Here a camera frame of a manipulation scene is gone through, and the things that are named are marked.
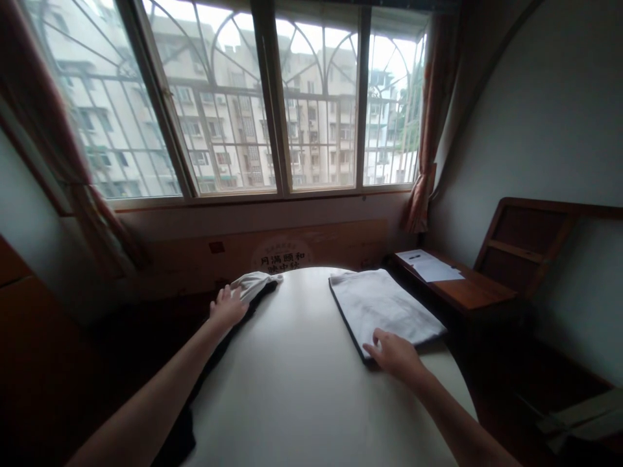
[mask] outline white cloth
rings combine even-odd
[[[284,277],[281,274],[271,276],[265,272],[256,271],[240,276],[231,283],[230,287],[232,290],[242,287],[240,298],[247,304],[250,303],[258,293],[260,293],[266,284],[274,281],[282,283],[284,281]]]
[[[370,356],[363,344],[373,344],[375,328],[397,334],[413,345],[446,332],[384,269],[332,276],[329,283],[364,358]]]

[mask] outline white table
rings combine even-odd
[[[197,447],[185,465],[456,465],[419,401],[361,362],[328,286],[341,272],[284,274],[195,399]],[[476,417],[445,345],[421,358]]]

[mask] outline red curtain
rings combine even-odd
[[[64,188],[93,254],[114,278],[147,258],[92,184],[65,106],[38,50],[18,0],[0,2],[0,96]]]
[[[455,17],[433,16],[426,45],[417,179],[400,223],[403,230],[414,234],[428,229],[428,195],[434,177],[433,164],[454,83],[455,32]]]

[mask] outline forearm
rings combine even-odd
[[[76,452],[68,466],[149,466],[226,327],[208,320]]]
[[[519,463],[450,395],[428,370],[408,378],[460,467],[519,466]]]

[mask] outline apartment building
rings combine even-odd
[[[103,0],[33,1],[29,12],[107,198],[180,194],[160,125],[127,35]],[[240,15],[220,25],[183,9],[145,10],[199,193],[274,189],[275,168],[256,42]],[[357,44],[306,50],[279,33],[293,187],[351,186],[356,172]],[[400,96],[389,71],[371,70],[364,183],[405,180],[415,154],[397,147]]]

